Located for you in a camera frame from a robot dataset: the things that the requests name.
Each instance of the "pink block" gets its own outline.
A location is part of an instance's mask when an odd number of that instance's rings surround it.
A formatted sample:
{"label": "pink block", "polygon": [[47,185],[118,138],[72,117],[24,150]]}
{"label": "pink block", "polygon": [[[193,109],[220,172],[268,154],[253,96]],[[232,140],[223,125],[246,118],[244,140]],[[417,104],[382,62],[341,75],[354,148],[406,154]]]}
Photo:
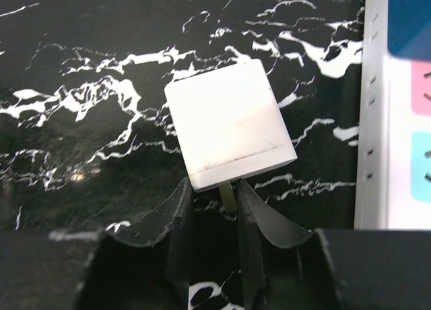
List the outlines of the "pink block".
{"label": "pink block", "polygon": [[411,110],[431,116],[431,63],[411,62]]}

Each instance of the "blue block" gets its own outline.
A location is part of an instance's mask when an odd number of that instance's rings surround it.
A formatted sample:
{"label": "blue block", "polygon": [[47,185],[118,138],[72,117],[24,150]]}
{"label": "blue block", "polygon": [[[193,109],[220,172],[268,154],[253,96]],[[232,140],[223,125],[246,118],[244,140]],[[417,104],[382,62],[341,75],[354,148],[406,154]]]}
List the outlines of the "blue block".
{"label": "blue block", "polygon": [[388,10],[389,52],[431,61],[431,0],[389,0]]}

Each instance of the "black marble surface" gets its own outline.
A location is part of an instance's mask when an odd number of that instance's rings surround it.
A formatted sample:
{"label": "black marble surface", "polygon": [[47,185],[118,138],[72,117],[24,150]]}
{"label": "black marble surface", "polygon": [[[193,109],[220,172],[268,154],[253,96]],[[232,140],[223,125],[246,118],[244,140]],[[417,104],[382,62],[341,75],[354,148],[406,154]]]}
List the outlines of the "black marble surface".
{"label": "black marble surface", "polygon": [[[0,4],[0,228],[133,223],[187,174],[166,84],[252,58],[298,160],[248,182],[306,228],[352,226],[364,0]],[[235,217],[214,191],[195,211],[190,309],[242,309]]]}

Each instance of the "white cube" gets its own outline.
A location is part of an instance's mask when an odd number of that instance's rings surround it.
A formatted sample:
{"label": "white cube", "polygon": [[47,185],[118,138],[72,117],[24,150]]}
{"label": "white cube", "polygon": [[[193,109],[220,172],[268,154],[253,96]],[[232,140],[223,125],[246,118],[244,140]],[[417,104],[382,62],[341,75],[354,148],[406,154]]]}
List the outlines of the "white cube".
{"label": "white cube", "polygon": [[258,59],[170,83],[165,94],[197,192],[296,159]]}

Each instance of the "metal prong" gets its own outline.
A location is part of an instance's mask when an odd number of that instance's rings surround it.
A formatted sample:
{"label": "metal prong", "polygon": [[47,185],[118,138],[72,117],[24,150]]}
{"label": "metal prong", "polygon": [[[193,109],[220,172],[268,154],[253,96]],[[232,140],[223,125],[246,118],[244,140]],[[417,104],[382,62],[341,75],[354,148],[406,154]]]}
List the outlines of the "metal prong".
{"label": "metal prong", "polygon": [[232,190],[230,182],[219,184],[218,189],[220,190],[220,195],[226,212],[230,213],[237,211],[238,205],[236,204],[234,191]]}

